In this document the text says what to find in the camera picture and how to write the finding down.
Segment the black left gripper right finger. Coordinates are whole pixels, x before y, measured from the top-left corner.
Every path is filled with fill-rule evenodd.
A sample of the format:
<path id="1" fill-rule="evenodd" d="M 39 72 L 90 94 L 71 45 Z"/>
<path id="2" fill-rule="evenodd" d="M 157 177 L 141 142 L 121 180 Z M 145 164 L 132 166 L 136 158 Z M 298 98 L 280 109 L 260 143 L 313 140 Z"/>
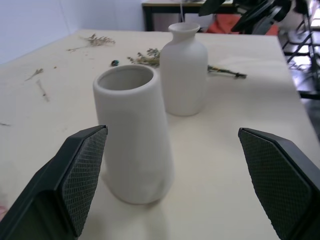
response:
<path id="1" fill-rule="evenodd" d="M 320 238 L 320 169 L 290 140 L 238 130 L 255 194 L 281 240 Z"/>

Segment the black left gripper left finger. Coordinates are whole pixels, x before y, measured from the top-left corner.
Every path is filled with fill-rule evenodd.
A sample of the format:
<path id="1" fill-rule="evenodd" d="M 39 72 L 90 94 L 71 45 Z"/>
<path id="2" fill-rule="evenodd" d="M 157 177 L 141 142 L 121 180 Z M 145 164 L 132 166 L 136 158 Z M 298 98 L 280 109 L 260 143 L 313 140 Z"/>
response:
<path id="1" fill-rule="evenodd" d="M 94 198 L 106 125 L 69 136 L 41 167 L 0 222 L 2 240 L 77 240 Z"/>

